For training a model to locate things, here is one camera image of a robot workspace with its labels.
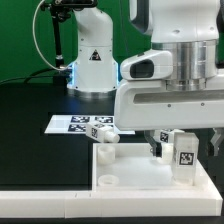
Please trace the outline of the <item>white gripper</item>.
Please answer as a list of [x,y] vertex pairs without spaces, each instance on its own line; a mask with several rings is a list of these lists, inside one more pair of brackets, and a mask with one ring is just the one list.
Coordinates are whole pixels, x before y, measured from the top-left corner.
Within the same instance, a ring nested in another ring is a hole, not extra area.
[[224,90],[166,91],[162,81],[120,83],[114,105],[119,130],[144,131],[155,157],[162,145],[153,138],[158,129],[214,128],[211,144],[217,156],[224,140]]

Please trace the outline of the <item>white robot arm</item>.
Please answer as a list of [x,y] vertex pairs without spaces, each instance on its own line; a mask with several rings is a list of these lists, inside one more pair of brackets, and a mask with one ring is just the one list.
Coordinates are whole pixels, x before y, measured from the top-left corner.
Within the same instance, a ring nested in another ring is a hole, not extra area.
[[135,56],[113,61],[99,12],[77,14],[81,52],[68,84],[81,94],[115,91],[121,130],[224,128],[224,68],[216,66],[223,0],[129,0]]

